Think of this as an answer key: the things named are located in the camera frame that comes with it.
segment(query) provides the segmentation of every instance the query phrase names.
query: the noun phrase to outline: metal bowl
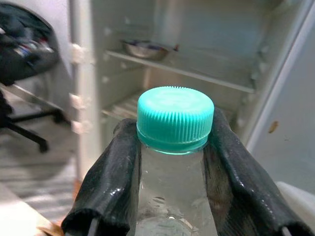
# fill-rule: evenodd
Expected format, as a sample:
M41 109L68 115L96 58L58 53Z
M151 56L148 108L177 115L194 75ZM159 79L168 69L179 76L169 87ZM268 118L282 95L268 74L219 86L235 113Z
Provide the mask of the metal bowl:
M165 47L149 41L122 41L123 49L137 58L162 60L169 53Z

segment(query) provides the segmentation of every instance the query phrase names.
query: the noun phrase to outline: plastic bottle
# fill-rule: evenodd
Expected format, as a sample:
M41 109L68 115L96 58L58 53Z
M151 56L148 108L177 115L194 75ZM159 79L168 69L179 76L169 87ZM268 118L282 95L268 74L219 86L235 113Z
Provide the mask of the plastic bottle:
M211 99L189 88L159 87L140 96L136 236L217 235L203 165L213 113Z

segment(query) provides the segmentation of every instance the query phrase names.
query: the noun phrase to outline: teal bottle cap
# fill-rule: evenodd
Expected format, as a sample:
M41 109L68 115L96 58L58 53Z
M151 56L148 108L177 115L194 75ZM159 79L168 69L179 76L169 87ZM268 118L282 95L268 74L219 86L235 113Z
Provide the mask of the teal bottle cap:
M138 100L137 133L142 143L160 152L185 154L207 143L214 105L205 94L180 87L159 87Z

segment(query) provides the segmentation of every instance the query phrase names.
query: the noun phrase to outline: refrigerator door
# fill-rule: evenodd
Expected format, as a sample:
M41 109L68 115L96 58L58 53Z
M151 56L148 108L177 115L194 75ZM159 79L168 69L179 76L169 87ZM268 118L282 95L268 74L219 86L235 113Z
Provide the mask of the refrigerator door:
M315 6L247 143L274 181L315 193Z

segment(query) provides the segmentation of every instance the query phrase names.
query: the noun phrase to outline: gray floor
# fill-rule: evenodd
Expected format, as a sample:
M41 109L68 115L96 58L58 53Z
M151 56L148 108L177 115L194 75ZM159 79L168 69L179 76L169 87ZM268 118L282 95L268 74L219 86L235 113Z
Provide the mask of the gray floor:
M16 114L34 110L14 95L7 97ZM0 130L0 181L47 219L60 221L71 209L76 177L70 126L54 124L50 117L22 122L21 126L48 140L50 151L41 154L32 141Z

